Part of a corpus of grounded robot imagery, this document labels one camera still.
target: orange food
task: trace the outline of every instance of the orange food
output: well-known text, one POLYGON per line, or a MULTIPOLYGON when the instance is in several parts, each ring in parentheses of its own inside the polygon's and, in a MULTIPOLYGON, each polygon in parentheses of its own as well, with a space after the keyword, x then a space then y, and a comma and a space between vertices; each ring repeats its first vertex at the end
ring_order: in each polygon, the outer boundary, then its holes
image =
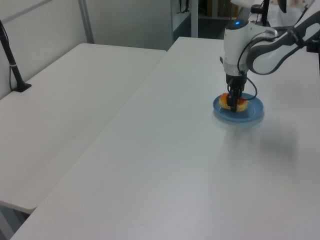
MULTIPOLYGON (((227 96, 228 96, 228 93, 225 92, 219 97, 219 105, 224 109, 230 109, 230 106, 228 106, 227 104, 227 96)), ((236 106, 237 112, 242 112, 246 110, 247 107, 248 107, 248 101, 243 96, 241 96, 240 99, 238 99, 238 103, 236 106)))

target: black clamp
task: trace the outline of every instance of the black clamp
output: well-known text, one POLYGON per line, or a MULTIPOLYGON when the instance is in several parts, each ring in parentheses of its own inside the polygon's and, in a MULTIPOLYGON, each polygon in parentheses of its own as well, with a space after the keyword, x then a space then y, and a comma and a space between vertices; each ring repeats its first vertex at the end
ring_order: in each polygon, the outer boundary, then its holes
POLYGON ((294 41, 295 44, 298 45, 300 49, 302 49, 306 45, 306 42, 303 40, 302 37, 300 37, 299 32, 294 26, 290 27, 287 33, 288 36, 294 41))

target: table leg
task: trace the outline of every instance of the table leg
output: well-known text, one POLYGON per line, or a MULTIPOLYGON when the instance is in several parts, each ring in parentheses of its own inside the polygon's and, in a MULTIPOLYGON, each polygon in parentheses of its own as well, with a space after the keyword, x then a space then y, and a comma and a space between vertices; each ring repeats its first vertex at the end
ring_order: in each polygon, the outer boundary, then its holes
POLYGON ((191 2, 191 37, 198 37, 198 5, 199 0, 192 0, 191 2))

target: black cable holder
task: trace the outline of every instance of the black cable holder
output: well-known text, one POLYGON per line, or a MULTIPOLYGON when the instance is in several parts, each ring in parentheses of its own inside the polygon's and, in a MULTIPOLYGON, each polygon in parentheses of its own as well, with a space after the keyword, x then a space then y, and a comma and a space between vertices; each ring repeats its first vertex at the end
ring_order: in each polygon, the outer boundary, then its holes
POLYGON ((2 47, 4 49, 5 55, 8 59, 10 68, 11 68, 13 75, 15 77, 15 80, 16 80, 16 88, 14 88, 13 91, 22 93, 25 90, 27 90, 28 88, 30 88, 31 84, 25 83, 22 80, 22 77, 20 75, 16 60, 14 58, 12 51, 11 51, 9 41, 8 41, 6 33, 5 33, 5 28, 4 28, 1 20, 0 20, 0 41, 1 41, 2 47))

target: floor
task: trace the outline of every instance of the floor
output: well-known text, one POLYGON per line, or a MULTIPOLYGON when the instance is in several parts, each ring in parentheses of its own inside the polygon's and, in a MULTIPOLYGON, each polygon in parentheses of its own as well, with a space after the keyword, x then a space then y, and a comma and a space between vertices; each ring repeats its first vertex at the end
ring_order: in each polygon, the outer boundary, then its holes
MULTIPOLYGON (((198 20, 198 37, 201 39, 224 39, 224 32, 229 20, 205 19, 198 20)), ((191 37, 191 22, 188 22, 179 33, 179 37, 191 37)))

